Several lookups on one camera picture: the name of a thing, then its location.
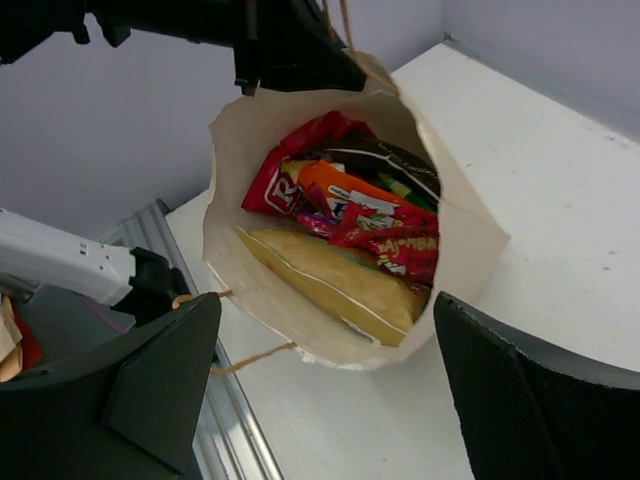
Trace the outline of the red pink candy packet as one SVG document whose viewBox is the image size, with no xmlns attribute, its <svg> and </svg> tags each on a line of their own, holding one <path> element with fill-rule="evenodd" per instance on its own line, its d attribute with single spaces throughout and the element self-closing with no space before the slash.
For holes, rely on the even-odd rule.
<svg viewBox="0 0 640 480">
<path fill-rule="evenodd" d="M 438 215 L 411 204 L 386 213 L 349 201 L 329 243 L 365 250 L 386 273 L 430 285 L 439 258 Z"/>
</svg>

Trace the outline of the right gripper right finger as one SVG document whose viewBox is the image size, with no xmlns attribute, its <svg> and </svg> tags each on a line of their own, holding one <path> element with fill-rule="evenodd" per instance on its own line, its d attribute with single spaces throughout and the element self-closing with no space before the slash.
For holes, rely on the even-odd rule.
<svg viewBox="0 0 640 480">
<path fill-rule="evenodd" d="M 636 479 L 639 375 L 441 292 L 437 340 L 477 479 Z"/>
</svg>

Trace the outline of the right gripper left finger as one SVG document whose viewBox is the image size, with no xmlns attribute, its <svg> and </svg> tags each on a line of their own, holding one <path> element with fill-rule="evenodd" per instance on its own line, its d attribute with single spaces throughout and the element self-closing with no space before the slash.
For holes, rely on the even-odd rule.
<svg viewBox="0 0 640 480">
<path fill-rule="evenodd" d="M 2 478 L 183 478 L 220 319 L 204 294 L 2 383 Z"/>
</svg>

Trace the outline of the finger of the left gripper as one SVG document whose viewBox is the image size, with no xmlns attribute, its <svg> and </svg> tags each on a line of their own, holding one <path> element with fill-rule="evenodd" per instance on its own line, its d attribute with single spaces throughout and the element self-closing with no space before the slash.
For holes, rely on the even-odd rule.
<svg viewBox="0 0 640 480">
<path fill-rule="evenodd" d="M 279 92 L 359 92 L 366 76 L 315 1 L 234 3 L 235 85 L 246 96 Z"/>
</svg>

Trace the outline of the brown paper bag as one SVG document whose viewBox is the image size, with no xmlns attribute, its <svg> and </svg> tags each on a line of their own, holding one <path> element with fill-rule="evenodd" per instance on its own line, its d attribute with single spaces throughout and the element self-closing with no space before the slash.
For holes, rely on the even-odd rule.
<svg viewBox="0 0 640 480">
<path fill-rule="evenodd" d="M 244 1 L 240 99 L 210 132 L 215 293 L 311 363 L 374 370 L 477 298 L 509 243 L 437 132 L 326 2 Z"/>
</svg>

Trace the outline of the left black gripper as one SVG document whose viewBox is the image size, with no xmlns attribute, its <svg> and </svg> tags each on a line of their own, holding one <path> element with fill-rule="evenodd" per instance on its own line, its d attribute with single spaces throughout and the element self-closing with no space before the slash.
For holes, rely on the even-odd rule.
<svg viewBox="0 0 640 480">
<path fill-rule="evenodd" d="M 89 44 L 88 14 L 114 48 L 133 30 L 231 47 L 246 26 L 245 7 L 244 1 L 2 0 L 1 61 L 16 62 L 55 33 L 69 33 L 77 44 Z"/>
</svg>

